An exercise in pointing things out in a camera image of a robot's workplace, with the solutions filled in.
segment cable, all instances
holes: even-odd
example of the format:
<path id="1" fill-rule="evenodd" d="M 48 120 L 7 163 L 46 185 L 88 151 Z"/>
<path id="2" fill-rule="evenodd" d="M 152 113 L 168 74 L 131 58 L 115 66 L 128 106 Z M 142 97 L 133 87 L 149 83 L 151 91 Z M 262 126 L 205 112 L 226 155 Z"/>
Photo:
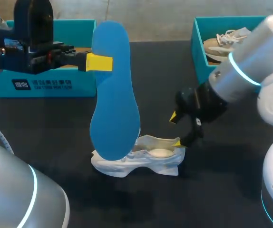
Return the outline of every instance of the cable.
<path id="1" fill-rule="evenodd" d="M 2 143 L 3 143 L 3 145 L 5 146 L 5 148 L 7 149 L 7 151 L 14 154 L 8 140 L 4 137 L 4 135 L 1 133 L 1 131 L 0 131 L 0 139 L 1 139 Z"/>

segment blue led ring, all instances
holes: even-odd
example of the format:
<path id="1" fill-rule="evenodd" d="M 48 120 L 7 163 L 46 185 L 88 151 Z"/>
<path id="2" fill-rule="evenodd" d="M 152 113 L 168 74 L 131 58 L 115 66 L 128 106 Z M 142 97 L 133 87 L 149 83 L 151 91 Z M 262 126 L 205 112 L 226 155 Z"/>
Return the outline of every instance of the blue led ring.
<path id="1" fill-rule="evenodd" d="M 252 83 L 255 86 L 260 86 L 260 83 L 253 81 L 250 77 L 248 77 L 245 73 L 243 73 L 243 71 L 239 68 L 239 66 L 235 63 L 234 59 L 233 59 L 233 53 L 231 52 L 228 55 L 228 59 L 230 61 L 230 63 L 233 65 L 234 69 L 248 82 Z"/>

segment blue insole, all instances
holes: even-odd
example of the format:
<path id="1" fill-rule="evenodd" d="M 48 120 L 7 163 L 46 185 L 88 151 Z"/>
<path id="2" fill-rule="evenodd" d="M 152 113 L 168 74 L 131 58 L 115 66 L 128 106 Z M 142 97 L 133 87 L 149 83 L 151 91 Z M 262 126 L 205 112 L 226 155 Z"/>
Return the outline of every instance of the blue insole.
<path id="1" fill-rule="evenodd" d="M 132 150 L 140 130 L 131 82 L 129 38 L 124 27 L 113 21 L 102 22 L 94 31 L 92 52 L 113 57 L 113 70 L 94 72 L 98 99 L 90 137 L 102 158 L 119 160 Z"/>

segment robotic arm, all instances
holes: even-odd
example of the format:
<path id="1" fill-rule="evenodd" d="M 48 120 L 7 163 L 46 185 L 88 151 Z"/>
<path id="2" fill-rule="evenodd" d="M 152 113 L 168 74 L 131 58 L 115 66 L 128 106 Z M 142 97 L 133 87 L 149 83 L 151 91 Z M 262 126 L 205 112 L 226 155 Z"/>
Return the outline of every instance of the robotic arm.
<path id="1" fill-rule="evenodd" d="M 259 89 L 258 111 L 273 125 L 273 15 L 267 17 L 220 64 L 197 89 L 184 89 L 176 95 L 176 110 L 170 119 L 177 123 L 183 116 L 192 119 L 193 130 L 177 145 L 190 146 L 203 137 L 202 123 L 209 123 L 228 105 Z"/>

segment logo on box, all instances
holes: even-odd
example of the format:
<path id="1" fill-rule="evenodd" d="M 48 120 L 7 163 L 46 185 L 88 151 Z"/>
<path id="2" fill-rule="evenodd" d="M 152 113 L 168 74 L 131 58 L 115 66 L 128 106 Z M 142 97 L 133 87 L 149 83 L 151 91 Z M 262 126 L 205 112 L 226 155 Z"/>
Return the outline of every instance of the logo on box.
<path id="1" fill-rule="evenodd" d="M 12 83 L 16 90 L 31 90 L 27 79 L 13 79 Z"/>

